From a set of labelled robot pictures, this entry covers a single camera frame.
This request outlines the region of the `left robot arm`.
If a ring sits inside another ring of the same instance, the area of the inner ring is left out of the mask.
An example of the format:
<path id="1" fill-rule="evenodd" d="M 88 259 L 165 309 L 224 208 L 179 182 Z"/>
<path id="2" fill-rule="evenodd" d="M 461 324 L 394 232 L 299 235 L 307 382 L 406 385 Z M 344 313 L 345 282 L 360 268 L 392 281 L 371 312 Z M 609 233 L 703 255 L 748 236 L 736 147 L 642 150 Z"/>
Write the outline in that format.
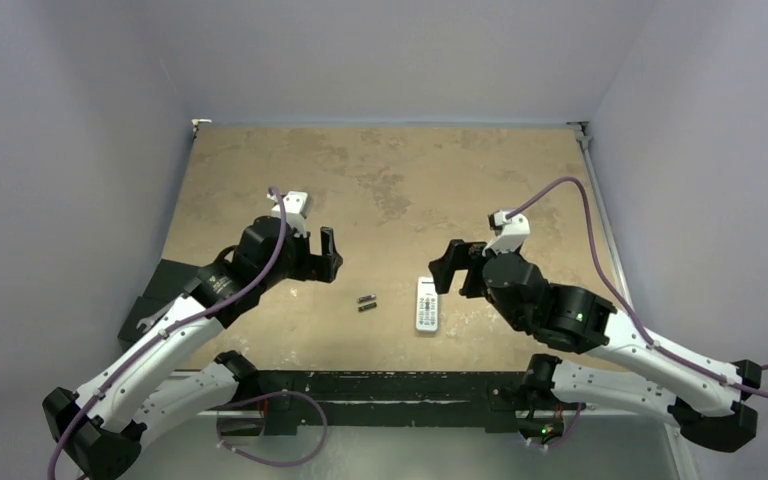
<path id="1" fill-rule="evenodd" d="M 320 240 L 315 254 L 303 221 L 257 218 L 237 244 L 196 271 L 113 364 L 76 390 L 52 390 L 42 402 L 56 442 L 48 476 L 67 455 L 83 479 L 118 479 L 146 447 L 203 411 L 265 407 L 290 396 L 286 389 L 268 390 L 261 371 L 238 351 L 219 354 L 185 381 L 167 379 L 279 282 L 333 282 L 343 264 L 333 229 L 321 228 Z"/>

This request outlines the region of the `white remote control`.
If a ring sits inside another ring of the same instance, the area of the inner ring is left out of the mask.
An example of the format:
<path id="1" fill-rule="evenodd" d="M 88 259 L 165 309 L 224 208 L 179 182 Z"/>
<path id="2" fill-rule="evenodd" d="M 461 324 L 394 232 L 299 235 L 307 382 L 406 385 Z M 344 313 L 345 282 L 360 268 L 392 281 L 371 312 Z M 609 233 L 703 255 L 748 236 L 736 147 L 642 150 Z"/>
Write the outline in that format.
<path id="1" fill-rule="evenodd" d="M 435 334 L 440 325 L 439 302 L 432 277 L 419 277 L 415 310 L 415 329 L 419 334 Z"/>

